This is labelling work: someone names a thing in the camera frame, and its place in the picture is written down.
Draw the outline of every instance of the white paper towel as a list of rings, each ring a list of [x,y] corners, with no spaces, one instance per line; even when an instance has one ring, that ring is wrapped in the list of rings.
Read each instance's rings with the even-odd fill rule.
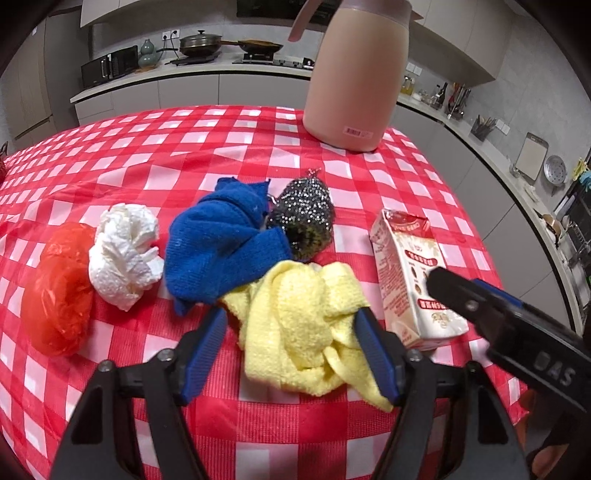
[[[145,205],[118,203],[100,216],[90,249],[90,282],[108,303],[127,312],[162,278],[158,219]]]

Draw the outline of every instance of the white cabinet door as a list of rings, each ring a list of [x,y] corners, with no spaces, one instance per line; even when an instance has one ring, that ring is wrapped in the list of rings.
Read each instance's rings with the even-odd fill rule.
[[[514,206],[513,199],[502,183],[479,158],[473,163],[460,186],[456,188],[455,194],[481,238],[486,238]]]
[[[424,155],[447,186],[455,192],[477,161],[476,156],[447,128],[437,125],[439,127],[430,137],[428,148],[423,150]]]
[[[80,126],[82,127],[84,125],[90,125],[95,122],[100,122],[102,120],[113,118],[114,116],[117,116],[115,110],[106,110],[104,112],[95,113],[94,115],[89,115],[84,118],[79,118],[78,121],[80,122]]]
[[[528,293],[523,295],[521,300],[547,313],[566,327],[571,328],[567,306],[564,304],[564,298],[554,272],[550,273]]]
[[[485,238],[484,244],[503,288],[515,297],[524,296],[552,272],[540,240],[517,205]]]
[[[476,0],[434,0],[425,27],[464,51],[472,34]]]
[[[394,109],[394,117],[390,125],[406,135],[425,155],[433,141],[435,131],[441,127],[435,120],[402,105],[397,105]]]
[[[220,75],[220,105],[285,106],[303,109],[308,80],[271,75]]]
[[[118,8],[119,0],[84,0],[80,26],[84,27]]]
[[[117,115],[144,112],[160,108],[158,82],[146,82],[111,92]]]
[[[499,0],[478,0],[466,54],[493,77],[501,71],[515,14]]]
[[[78,120],[82,120],[91,115],[96,115],[97,113],[113,110],[111,92],[97,95],[88,100],[82,100],[81,102],[78,102],[75,107]]]
[[[219,103],[219,75],[187,75],[158,81],[160,108]]]

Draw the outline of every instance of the frying pan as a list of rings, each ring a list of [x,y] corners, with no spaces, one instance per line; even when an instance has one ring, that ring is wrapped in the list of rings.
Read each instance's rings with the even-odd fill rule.
[[[283,48],[283,45],[264,40],[222,40],[222,45],[236,45],[251,55],[272,55]]]

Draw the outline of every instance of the milk carton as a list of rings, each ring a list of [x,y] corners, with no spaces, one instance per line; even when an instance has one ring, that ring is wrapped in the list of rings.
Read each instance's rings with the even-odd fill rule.
[[[386,330],[407,348],[433,350],[468,331],[466,319],[427,294],[426,280],[445,267],[426,218],[382,210],[370,240],[378,267]]]

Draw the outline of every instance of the pink thermos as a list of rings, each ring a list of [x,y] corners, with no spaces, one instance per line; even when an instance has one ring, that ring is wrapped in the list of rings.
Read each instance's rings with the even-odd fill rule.
[[[322,0],[307,0],[291,30],[298,41]],[[407,0],[343,0],[320,47],[304,126],[334,147],[368,152],[382,141],[408,60]]]

